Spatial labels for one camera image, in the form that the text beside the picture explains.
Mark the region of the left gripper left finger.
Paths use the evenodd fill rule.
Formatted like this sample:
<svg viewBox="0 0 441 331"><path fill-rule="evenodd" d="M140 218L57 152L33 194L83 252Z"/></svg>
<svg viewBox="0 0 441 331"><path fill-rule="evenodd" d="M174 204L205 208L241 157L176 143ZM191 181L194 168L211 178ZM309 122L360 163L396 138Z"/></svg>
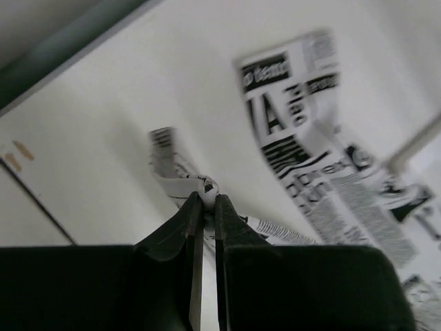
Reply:
<svg viewBox="0 0 441 331"><path fill-rule="evenodd" d="M1 249L2 330L199 330L203 206L135 245Z"/></svg>

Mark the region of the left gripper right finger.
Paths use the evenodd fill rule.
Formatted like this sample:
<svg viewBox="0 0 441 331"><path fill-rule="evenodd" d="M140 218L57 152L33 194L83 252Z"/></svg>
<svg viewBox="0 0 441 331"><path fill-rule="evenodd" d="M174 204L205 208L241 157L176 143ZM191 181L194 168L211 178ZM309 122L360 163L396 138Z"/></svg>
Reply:
<svg viewBox="0 0 441 331"><path fill-rule="evenodd" d="M228 196L215 206L222 330L415 330L396 271L364 245L271 245Z"/></svg>

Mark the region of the newspaper print trousers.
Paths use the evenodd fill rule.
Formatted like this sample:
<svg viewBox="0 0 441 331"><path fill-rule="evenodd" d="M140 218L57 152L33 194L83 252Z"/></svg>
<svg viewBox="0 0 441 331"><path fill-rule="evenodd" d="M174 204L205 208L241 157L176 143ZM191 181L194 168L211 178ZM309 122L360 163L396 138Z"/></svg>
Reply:
<svg viewBox="0 0 441 331"><path fill-rule="evenodd" d="M398 272L418 330L440 329L440 199L406 182L342 132L334 36L319 29L236 63L263 158L316 234L244 217L288 248L369 245Z"/></svg>

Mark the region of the white clothes rack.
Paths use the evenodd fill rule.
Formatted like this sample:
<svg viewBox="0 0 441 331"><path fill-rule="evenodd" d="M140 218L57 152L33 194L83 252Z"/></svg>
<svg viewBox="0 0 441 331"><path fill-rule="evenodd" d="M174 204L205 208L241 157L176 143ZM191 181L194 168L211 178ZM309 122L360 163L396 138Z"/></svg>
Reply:
<svg viewBox="0 0 441 331"><path fill-rule="evenodd" d="M440 134L440 114L437 114L418 133L406 142L386 162L386 167L392 172L401 172L406 163L418 152L431 143Z"/></svg>

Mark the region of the aluminium rail left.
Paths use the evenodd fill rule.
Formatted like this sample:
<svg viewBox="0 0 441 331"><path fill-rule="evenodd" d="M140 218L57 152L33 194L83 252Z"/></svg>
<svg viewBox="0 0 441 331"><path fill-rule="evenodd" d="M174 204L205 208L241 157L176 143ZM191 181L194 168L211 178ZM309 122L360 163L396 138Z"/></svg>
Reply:
<svg viewBox="0 0 441 331"><path fill-rule="evenodd" d="M99 1L1 69L1 116L160 1Z"/></svg>

